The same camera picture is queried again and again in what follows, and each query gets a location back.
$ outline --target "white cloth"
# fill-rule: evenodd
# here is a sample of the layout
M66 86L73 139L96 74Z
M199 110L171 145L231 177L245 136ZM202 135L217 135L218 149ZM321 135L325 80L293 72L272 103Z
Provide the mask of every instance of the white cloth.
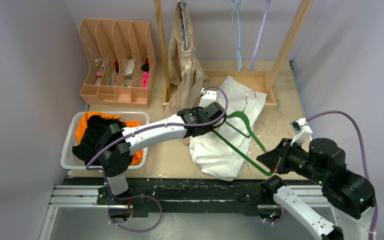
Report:
M238 83L231 76L226 77L220 88L223 89L228 98L227 114L244 109L245 97L251 91L250 88ZM256 97L254 97L254 92L248 95L248 105L245 108L245 114L249 118L252 129L254 129L254 122L263 110L266 96L267 94L261 92L257 92ZM216 101L223 107L226 104L221 92L217 93ZM227 119L227 122L248 135L245 124L241 119L234 117ZM246 138L242 136L227 124L223 124L217 131L242 153L248 153L252 137ZM238 176L245 161L245 159L212 132L203 136L191 137L189 151L193 162L202 167L201 171L203 173L225 181L233 181Z

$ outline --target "white laundry basket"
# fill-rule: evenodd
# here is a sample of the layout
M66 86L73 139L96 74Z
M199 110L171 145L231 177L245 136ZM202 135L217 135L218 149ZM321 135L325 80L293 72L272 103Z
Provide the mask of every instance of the white laundry basket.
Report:
M70 127L68 128L67 136L65 138L64 147L62 148L61 153L61 166L68 170L73 169L80 169L85 170L85 162L78 159L72 151L73 146L77 146L78 140L76 138L76 131L79 126L80 120L82 119L83 115L86 112L79 112L77 113L70 124ZM127 122L127 121L137 121L141 125L149 124L150 123L150 116L148 113L143 111L101 111L100 113L103 114L109 114L112 116L121 116L121 121ZM148 148L143 149L143 156L142 161L138 165L130 165L128 166L128 169L138 169L142 167L145 164L145 161L147 159L147 153Z

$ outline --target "black garment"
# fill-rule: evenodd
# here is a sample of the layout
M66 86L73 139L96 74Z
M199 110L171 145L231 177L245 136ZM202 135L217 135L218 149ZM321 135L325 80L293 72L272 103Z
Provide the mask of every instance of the black garment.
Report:
M117 123L120 128L125 128L126 124L117 119L105 119L99 115L93 115L87 120L87 128L84 131L84 135L80 140L80 144L72 147L73 154L80 160L84 161L84 164L88 164L89 161L97 154L95 146L101 139L102 134L107 130L108 126ZM95 160L93 166L100 166L99 160Z
M149 72L150 71L150 64L149 63L145 63L144 65L142 65L141 69L144 72Z

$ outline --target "white bracket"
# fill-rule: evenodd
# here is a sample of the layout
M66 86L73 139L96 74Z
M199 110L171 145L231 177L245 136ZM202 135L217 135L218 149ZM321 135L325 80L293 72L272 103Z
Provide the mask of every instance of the white bracket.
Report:
M303 145L308 139L310 139L313 131L311 130L307 120L305 118L297 119L290 123L292 130L295 132L295 137L292 139L291 145L297 143Z

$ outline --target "wooden post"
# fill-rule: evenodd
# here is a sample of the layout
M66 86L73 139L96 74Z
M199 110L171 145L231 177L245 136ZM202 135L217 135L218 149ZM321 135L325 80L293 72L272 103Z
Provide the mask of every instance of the wooden post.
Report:
M307 13L309 12L313 0L302 0L299 5L298 10L296 11L295 18L292 21L292 24L289 27L286 38L283 41L282 48L277 55L276 61L274 62L273 68L268 73L268 80L265 83L265 92L268 93L273 87L273 83L278 76L279 71L281 70L282 64L284 63L286 57L288 56L289 50L294 43L295 37L300 31L301 25L306 19Z
M164 19L163 12L161 10L161 0L154 0L155 5L155 14L156 22L158 24L158 34L159 34L159 44L161 46L161 56L162 56L162 66L164 67L164 92L170 94L170 76L169 76L169 60L167 58L167 49L166 49L166 35L164 33ZM162 96L163 102L166 99L166 96Z

